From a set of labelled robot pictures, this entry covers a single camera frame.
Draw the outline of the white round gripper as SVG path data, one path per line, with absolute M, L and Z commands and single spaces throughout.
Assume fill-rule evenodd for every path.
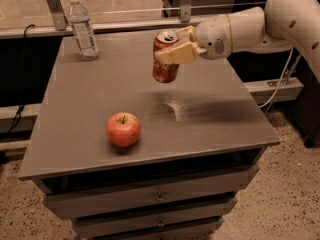
M 160 64 L 185 64 L 199 56 L 209 60 L 226 58 L 232 51 L 230 21 L 227 15 L 217 15 L 201 22 L 196 28 L 187 26 L 176 30 L 179 40 L 188 42 L 155 52 Z

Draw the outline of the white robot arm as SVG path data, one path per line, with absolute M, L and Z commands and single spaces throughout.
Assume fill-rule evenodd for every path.
M 198 57 L 215 60 L 237 52 L 265 54 L 295 48 L 320 80 L 318 0 L 267 0 L 264 8 L 215 15 L 176 34 L 175 44 L 155 53 L 160 63 L 185 64 Z

